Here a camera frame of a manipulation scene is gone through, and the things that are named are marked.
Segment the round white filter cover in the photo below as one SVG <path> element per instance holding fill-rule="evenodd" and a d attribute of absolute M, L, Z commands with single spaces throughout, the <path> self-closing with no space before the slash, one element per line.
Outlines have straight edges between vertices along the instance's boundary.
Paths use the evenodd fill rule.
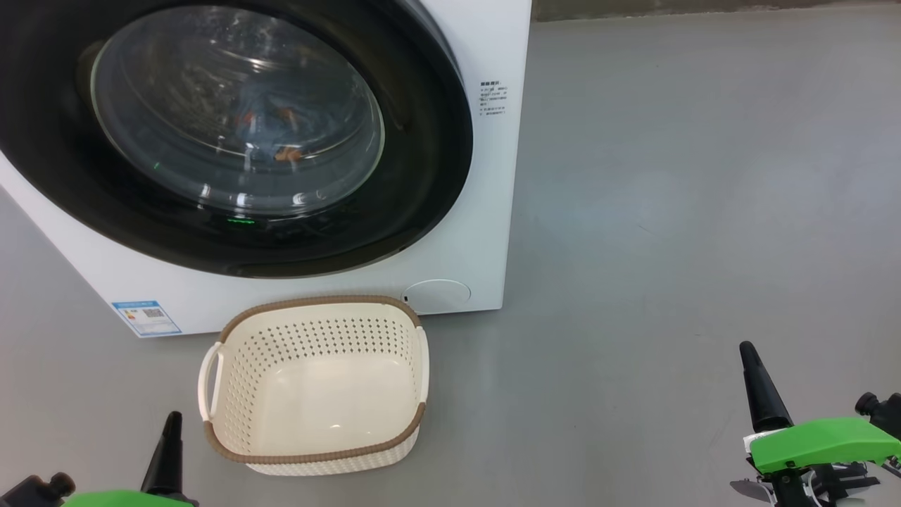
<path fill-rule="evenodd" d="M 471 289 L 457 280 L 422 280 L 409 286 L 401 299 L 418 315 L 438 315 L 464 311 Z"/>

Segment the cream perforated laundry basket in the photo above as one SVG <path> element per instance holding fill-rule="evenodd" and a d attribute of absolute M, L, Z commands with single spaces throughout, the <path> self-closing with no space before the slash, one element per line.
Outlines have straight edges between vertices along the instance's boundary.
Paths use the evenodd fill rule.
<path fill-rule="evenodd" d="M 385 468 L 420 433 L 424 325 L 390 296 L 319 296 L 236 315 L 203 359 L 197 399 L 220 456 L 260 474 Z"/>

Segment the white front-load washing machine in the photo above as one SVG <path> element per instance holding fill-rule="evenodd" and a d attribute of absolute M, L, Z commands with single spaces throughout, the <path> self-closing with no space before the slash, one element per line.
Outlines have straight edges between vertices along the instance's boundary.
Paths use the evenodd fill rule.
<path fill-rule="evenodd" d="M 447 215 L 392 256 L 344 272 L 302 278 L 241 278 L 199 272 L 113 243 L 44 200 L 0 153 L 0 186 L 88 282 L 103 302 L 157 301 L 182 330 L 218 332 L 251 307 L 313 296 L 390 296 L 402 301 L 422 280 L 457 280 L 471 289 L 463 312 L 504 301 L 510 220 L 533 0 L 418 0 L 453 52 L 469 101 L 469 175 Z M 479 85 L 509 87 L 504 115 L 479 116 Z"/>

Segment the black round glass machine door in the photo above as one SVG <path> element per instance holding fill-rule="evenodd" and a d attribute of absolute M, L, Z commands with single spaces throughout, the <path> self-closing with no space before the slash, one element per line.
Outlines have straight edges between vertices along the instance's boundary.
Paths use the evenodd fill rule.
<path fill-rule="evenodd" d="M 177 195 L 133 166 L 94 113 L 94 62 L 127 25 L 183 6 L 286 20 L 347 58 L 385 122 L 367 182 L 313 214 L 239 216 Z M 459 66 L 418 0 L 0 0 L 0 153 L 44 200 L 161 262 L 241 278 L 377 262 L 447 215 L 472 147 Z"/>

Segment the black text warning sticker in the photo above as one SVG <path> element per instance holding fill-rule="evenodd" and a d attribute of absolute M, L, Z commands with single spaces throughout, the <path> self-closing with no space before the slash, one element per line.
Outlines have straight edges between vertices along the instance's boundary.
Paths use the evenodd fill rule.
<path fill-rule="evenodd" d="M 479 85 L 477 112 L 479 116 L 504 115 L 508 111 L 509 87 L 504 83 L 492 80 Z"/>

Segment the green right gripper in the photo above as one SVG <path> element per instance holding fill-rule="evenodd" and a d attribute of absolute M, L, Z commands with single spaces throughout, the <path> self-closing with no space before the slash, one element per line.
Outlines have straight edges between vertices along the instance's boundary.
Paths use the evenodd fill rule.
<path fill-rule="evenodd" d="M 820 418 L 794 426 L 754 344 L 741 342 L 739 351 L 752 428 L 765 431 L 746 439 L 760 474 L 901 458 L 901 440 L 862 418 Z"/>

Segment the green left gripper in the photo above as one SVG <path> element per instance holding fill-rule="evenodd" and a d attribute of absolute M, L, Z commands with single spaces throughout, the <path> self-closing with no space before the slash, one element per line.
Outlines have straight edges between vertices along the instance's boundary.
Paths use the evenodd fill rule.
<path fill-rule="evenodd" d="M 199 507 L 182 491 L 182 414 L 168 414 L 141 484 L 141 491 L 120 489 L 73 494 L 62 507 Z"/>

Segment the blue energy label sticker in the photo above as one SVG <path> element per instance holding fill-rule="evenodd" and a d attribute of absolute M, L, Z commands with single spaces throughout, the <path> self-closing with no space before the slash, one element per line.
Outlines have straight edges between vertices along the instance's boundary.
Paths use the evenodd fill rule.
<path fill-rule="evenodd" d="M 111 305 L 138 337 L 182 334 L 182 330 L 157 301 L 113 302 Z"/>

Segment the steel perforated washer drum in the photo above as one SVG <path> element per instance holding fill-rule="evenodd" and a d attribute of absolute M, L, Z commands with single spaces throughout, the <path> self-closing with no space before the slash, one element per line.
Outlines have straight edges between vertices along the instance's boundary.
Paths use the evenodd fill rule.
<path fill-rule="evenodd" d="M 226 151 L 229 106 L 248 85 L 277 105 L 328 119 L 324 151 L 274 163 Z M 312 33 L 266 14 L 183 6 L 136 20 L 99 52 L 94 113 L 118 151 L 165 189 L 239 216 L 313 214 L 356 192 L 376 169 L 385 122 L 351 62 Z"/>

